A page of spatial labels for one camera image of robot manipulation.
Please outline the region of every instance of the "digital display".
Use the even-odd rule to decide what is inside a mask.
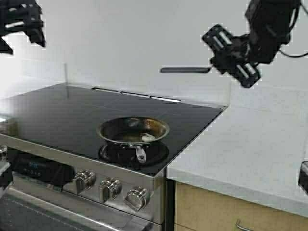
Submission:
[[[21,151],[13,162],[13,170],[55,186],[71,182],[75,175],[74,169],[69,165]]]

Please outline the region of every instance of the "oven door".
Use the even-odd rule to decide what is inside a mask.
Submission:
[[[0,231],[161,231],[161,226],[14,175],[0,199]]]

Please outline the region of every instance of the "cabinet handle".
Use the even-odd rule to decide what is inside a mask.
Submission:
[[[237,219],[236,221],[236,227],[242,231],[253,231],[253,230],[250,230],[250,229],[247,229],[247,228],[244,228],[242,226],[240,226],[240,223],[241,223],[241,220]]]

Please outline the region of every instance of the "pan handle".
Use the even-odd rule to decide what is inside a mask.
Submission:
[[[144,164],[146,162],[146,153],[142,147],[136,147],[136,156],[139,163]]]

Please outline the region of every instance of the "white countertop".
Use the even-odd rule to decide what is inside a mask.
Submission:
[[[308,195],[297,184],[308,131],[306,116],[277,106],[274,111],[266,106],[240,107],[236,95],[240,94],[231,99],[237,103],[231,102],[168,166],[167,177],[308,217]]]

